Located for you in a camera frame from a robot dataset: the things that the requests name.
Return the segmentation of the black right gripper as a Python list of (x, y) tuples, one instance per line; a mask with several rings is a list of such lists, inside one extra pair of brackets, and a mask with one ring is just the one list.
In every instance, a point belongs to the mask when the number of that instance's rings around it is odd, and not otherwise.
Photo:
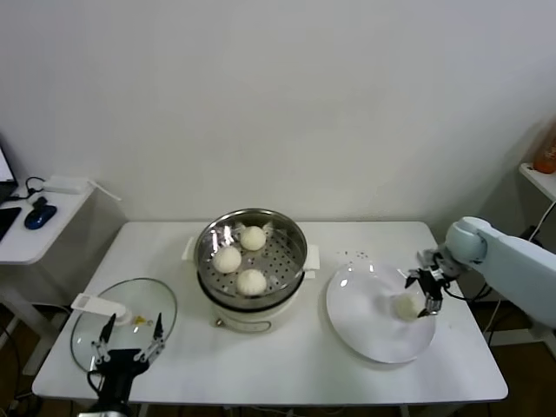
[(418, 318), (435, 316), (442, 307), (443, 290), (449, 288), (450, 281), (439, 268), (418, 268), (408, 271), (405, 288), (418, 282), (424, 297), (424, 307)]

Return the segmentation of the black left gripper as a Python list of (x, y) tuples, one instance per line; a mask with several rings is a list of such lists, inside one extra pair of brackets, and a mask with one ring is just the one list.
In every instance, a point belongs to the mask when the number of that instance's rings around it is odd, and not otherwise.
[(97, 396), (89, 408), (89, 414), (93, 416), (132, 416), (129, 395), (134, 379), (144, 374), (149, 369), (149, 361), (154, 361), (165, 348), (162, 314), (157, 317), (150, 343), (142, 350), (108, 350), (115, 322), (116, 314), (112, 314), (98, 339), (91, 342), (95, 363), (100, 363), (89, 371), (89, 386)]

